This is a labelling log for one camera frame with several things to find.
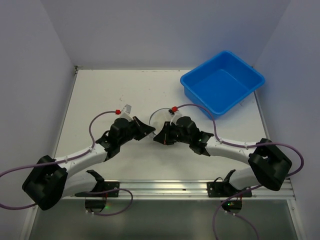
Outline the white mesh laundry bag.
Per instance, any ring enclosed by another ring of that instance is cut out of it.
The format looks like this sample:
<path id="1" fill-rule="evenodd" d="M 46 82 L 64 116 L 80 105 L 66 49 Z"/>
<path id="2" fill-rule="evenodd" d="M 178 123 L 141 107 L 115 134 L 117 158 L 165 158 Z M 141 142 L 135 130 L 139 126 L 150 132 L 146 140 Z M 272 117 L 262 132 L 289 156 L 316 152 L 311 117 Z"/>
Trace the white mesh laundry bag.
<path id="1" fill-rule="evenodd" d="M 165 122 L 171 122 L 173 118 L 173 114 L 170 113 L 170 108 L 160 108 L 153 112 L 149 118 L 149 125 L 155 130 L 153 131 L 153 135 L 156 136 L 163 129 Z"/>

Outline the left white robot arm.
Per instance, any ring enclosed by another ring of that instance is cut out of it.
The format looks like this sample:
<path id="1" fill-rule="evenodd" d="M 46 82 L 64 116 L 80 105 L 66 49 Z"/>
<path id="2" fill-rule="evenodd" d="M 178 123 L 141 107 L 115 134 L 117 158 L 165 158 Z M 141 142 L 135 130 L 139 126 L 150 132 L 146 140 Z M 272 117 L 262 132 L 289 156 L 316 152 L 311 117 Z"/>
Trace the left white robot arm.
<path id="1" fill-rule="evenodd" d="M 53 159 L 40 158 L 24 183 L 23 191 L 42 209 L 52 208 L 63 197 L 74 194 L 103 196 L 110 190 L 105 180 L 89 167 L 104 163 L 120 152 L 122 145 L 141 140 L 155 131 L 137 117 L 117 118 L 86 154 Z"/>

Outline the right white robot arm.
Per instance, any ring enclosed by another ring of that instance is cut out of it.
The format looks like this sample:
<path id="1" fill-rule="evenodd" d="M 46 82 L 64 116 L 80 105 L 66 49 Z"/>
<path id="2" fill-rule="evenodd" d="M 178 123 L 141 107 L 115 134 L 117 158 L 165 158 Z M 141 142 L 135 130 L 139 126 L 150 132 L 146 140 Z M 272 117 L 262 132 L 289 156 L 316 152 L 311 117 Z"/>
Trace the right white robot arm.
<path id="1" fill-rule="evenodd" d="M 184 143 L 198 155 L 224 157 L 247 164 L 241 170 L 231 170 L 224 183 L 233 190 L 261 185 L 279 191 L 292 167 L 292 161 L 269 139 L 262 138 L 254 147 L 240 147 L 237 141 L 231 145 L 221 143 L 214 134 L 199 130 L 189 116 L 167 117 L 151 120 L 155 127 L 153 140 L 163 145 Z"/>

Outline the blue plastic tub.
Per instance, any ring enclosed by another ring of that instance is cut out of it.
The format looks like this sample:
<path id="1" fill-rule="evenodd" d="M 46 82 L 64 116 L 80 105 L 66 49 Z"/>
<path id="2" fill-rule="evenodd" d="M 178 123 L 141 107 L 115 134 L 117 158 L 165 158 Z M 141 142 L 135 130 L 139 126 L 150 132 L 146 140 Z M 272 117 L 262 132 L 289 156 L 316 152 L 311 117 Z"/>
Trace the blue plastic tub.
<path id="1" fill-rule="evenodd" d="M 185 96 L 218 118 L 265 83 L 261 73 L 231 51 L 222 51 L 180 78 Z"/>

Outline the aluminium mounting rail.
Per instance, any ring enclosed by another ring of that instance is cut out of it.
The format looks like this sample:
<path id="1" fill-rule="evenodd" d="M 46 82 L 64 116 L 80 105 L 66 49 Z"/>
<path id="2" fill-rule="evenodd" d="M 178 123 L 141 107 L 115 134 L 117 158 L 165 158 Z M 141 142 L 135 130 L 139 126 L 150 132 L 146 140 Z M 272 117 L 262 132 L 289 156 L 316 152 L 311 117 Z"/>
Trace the aluminium mounting rail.
<path id="1" fill-rule="evenodd" d="M 108 180 L 116 188 L 127 189 L 139 200 L 223 200 L 227 197 L 215 193 L 210 180 Z M 249 200 L 292 200 L 295 193 L 292 184 L 286 180 L 279 191 L 265 187 L 252 189 L 241 194 Z"/>

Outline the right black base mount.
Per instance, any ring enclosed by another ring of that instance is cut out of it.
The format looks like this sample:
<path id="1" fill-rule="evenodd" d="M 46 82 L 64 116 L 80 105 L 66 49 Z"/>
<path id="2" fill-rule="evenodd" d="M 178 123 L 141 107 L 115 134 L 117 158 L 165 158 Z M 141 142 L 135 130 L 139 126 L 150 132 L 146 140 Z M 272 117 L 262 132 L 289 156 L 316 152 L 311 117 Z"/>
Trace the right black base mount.
<path id="1" fill-rule="evenodd" d="M 228 198 L 246 190 L 247 189 L 246 187 L 238 190 L 229 183 L 230 177 L 235 171 L 236 171 L 235 169 L 231 170 L 226 175 L 225 178 L 217 177 L 214 181 L 207 182 L 206 190 L 207 190 L 208 197 L 209 198 Z M 222 208 L 223 210 L 229 213 L 238 214 L 243 207 L 242 198 L 243 197 L 251 198 L 252 196 L 253 195 L 251 191 L 245 192 L 242 195 L 238 196 L 237 198 L 233 198 L 227 201 L 226 203 L 223 203 Z"/>

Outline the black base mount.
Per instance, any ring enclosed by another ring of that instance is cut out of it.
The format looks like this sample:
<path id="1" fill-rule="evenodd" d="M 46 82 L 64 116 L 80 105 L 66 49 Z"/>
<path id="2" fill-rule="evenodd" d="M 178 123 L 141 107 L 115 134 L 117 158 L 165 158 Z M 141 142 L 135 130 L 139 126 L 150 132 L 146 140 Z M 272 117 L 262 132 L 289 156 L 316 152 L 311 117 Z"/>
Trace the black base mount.
<path id="1" fill-rule="evenodd" d="M 100 213 L 107 206 L 107 197 L 117 198 L 119 195 L 119 191 L 117 190 L 115 192 L 103 194 L 92 193 L 118 189 L 120 187 L 120 183 L 118 181 L 105 181 L 105 179 L 94 170 L 87 170 L 86 173 L 90 174 L 95 179 L 95 185 L 93 186 L 93 189 L 89 191 L 89 193 L 87 193 L 87 191 L 83 191 L 76 193 L 75 196 L 85 198 L 100 198 L 98 200 L 85 200 L 84 202 L 86 210 Z"/>
<path id="2" fill-rule="evenodd" d="M 228 198 L 246 190 L 247 189 L 246 187 L 238 190 L 229 183 L 230 177 L 235 171 L 236 171 L 235 169 L 231 170 L 226 175 L 225 178 L 217 177 L 214 181 L 207 182 L 206 190 L 207 190 L 208 197 L 209 198 Z M 242 195 L 238 196 L 237 198 L 233 198 L 227 201 L 226 203 L 223 203 L 222 208 L 223 210 L 229 213 L 238 214 L 243 207 L 242 198 L 243 197 L 251 198 L 252 196 L 253 195 L 251 191 L 245 192 Z"/>

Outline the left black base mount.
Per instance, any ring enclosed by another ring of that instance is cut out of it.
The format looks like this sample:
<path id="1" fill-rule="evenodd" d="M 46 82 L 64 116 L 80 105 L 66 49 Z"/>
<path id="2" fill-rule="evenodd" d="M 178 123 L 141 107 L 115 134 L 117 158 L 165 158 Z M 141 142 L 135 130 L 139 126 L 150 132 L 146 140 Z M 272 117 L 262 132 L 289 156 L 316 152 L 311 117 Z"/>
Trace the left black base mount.
<path id="1" fill-rule="evenodd" d="M 87 170 L 86 173 L 90 174 L 95 179 L 95 185 L 93 186 L 93 189 L 89 191 L 89 193 L 87 193 L 87 191 L 83 191 L 76 193 L 75 196 L 85 198 L 100 198 L 98 200 L 85 200 L 84 202 L 86 210 L 100 213 L 107 206 L 107 197 L 117 198 L 119 195 L 119 191 L 117 190 L 115 192 L 103 194 L 92 193 L 118 189 L 120 187 L 120 183 L 118 181 L 105 181 L 105 179 L 94 170 Z"/>

